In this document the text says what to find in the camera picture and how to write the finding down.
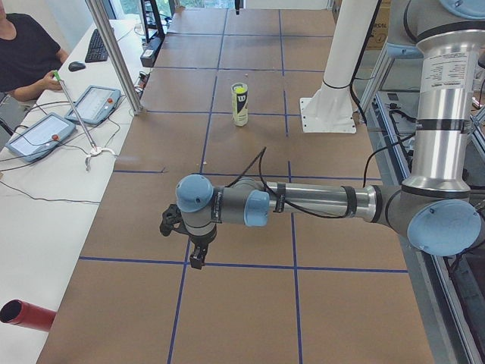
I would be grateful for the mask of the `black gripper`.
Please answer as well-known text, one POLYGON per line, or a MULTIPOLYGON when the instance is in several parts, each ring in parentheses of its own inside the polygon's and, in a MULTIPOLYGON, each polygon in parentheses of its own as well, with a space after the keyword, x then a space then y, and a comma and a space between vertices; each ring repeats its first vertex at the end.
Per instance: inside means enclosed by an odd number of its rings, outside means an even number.
POLYGON ((194 269, 202 269, 205 266, 205 257, 208 253, 208 247, 217 236, 217 226, 213 224, 210 226, 209 231, 206 234, 190 233, 190 240, 195 244, 195 248, 191 253, 189 260, 190 265, 194 269))

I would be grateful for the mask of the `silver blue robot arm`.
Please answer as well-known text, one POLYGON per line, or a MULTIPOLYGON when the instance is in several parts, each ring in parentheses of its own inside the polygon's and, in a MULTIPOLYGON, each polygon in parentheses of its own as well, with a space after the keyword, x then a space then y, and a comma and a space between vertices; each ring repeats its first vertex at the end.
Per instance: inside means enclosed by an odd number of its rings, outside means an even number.
POLYGON ((422 57, 418 116, 410 175, 399 186, 318 186, 270 183, 244 174, 223 187, 200 174, 184 177, 176 202, 162 215, 161 233, 185 234, 202 268, 222 223, 262 227, 271 213, 361 218, 405 237, 435 256, 476 244, 484 219, 470 204, 462 177, 474 72, 484 44, 482 1, 394 1, 388 45, 396 57, 422 57))

